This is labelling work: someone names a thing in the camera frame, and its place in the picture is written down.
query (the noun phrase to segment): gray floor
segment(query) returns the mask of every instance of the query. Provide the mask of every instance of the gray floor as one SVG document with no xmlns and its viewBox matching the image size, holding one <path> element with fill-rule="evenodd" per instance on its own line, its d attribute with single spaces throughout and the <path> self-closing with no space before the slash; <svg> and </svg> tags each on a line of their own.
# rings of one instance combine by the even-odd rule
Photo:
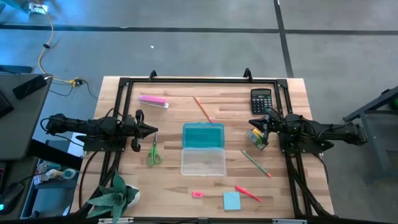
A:
<svg viewBox="0 0 398 224">
<path fill-rule="evenodd" d="M 135 27 L 226 27 L 275 29 L 271 0 L 118 0 L 46 2 L 58 25 Z M 280 0 L 286 29 L 397 30 L 393 0 Z M 40 15 L 6 7 L 0 23 L 47 25 Z M 37 68 L 50 32 L 0 31 L 0 64 Z M 397 85 L 396 35 L 288 35 L 294 76 L 304 78 L 314 119 L 341 118 Z M 239 77 L 246 67 L 256 77 L 286 77 L 279 34 L 165 32 L 56 32 L 45 55 L 46 71 L 60 78 L 82 77 L 98 94 L 104 75 L 209 75 Z M 64 86 L 52 90 L 67 92 Z M 54 113 L 91 118 L 96 100 L 86 88 L 67 98 L 49 94 L 42 117 Z M 39 140 L 48 139 L 40 129 Z M 367 146 L 337 143 L 325 153 L 337 215 L 398 222 L 398 183 L 367 185 L 377 172 Z"/>
</svg>

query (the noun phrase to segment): clear plastic box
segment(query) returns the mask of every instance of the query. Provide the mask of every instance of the clear plastic box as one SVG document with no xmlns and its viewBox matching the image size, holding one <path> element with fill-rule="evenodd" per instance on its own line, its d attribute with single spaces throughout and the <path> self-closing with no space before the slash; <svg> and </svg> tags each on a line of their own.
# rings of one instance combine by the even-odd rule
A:
<svg viewBox="0 0 398 224">
<path fill-rule="evenodd" d="M 187 123 L 183 127 L 182 175 L 224 176 L 224 125 Z"/>
</svg>

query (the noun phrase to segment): pink eraser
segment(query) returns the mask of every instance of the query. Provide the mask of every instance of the pink eraser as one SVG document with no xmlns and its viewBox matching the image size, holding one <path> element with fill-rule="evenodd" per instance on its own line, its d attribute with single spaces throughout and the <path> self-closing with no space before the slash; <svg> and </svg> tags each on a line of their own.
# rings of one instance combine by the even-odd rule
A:
<svg viewBox="0 0 398 224">
<path fill-rule="evenodd" d="M 192 197 L 203 197 L 204 195 L 203 192 L 192 192 Z"/>
<path fill-rule="evenodd" d="M 166 104 L 166 99 L 157 96 L 139 96 L 138 100 L 162 106 Z"/>
</svg>

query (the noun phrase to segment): light blue sticky note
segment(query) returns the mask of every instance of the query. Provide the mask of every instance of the light blue sticky note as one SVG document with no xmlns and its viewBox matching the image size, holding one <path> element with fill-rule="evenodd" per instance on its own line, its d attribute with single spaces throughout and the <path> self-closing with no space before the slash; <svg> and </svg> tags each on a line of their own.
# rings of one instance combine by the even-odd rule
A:
<svg viewBox="0 0 398 224">
<path fill-rule="evenodd" d="M 224 210 L 240 210 L 241 198 L 239 192 L 224 192 Z"/>
</svg>

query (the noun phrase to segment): plant pot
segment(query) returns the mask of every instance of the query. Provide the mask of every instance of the plant pot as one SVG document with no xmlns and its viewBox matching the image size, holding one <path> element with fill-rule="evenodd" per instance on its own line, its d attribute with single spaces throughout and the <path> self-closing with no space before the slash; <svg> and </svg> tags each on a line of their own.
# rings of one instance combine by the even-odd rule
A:
<svg viewBox="0 0 398 224">
<path fill-rule="evenodd" d="M 126 188 L 132 188 L 132 189 L 137 189 L 139 190 L 137 187 L 131 185 L 131 184 L 126 184 Z M 132 200 L 128 205 L 127 208 L 131 208 L 135 205 L 137 205 L 138 201 L 139 201 L 139 197 L 140 197 L 141 191 L 138 191 L 138 193 L 136 194 L 136 196 L 134 197 L 134 200 Z"/>
</svg>

